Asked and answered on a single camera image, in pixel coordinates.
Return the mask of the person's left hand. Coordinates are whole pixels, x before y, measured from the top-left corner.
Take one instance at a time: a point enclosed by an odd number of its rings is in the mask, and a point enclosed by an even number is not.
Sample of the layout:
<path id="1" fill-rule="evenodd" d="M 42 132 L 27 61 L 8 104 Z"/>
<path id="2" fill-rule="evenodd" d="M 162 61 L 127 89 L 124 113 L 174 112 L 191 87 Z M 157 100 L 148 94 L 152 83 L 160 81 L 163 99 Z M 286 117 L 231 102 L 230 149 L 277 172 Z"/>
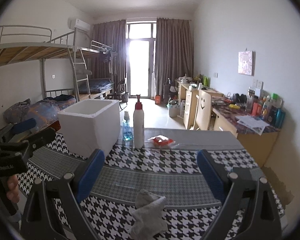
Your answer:
<path id="1" fill-rule="evenodd" d="M 16 174 L 12 175 L 8 177 L 5 181 L 6 181 L 6 186 L 4 186 L 3 189 L 4 192 L 6 193 L 6 197 L 12 203 L 17 204 L 20 200 L 18 176 Z"/>

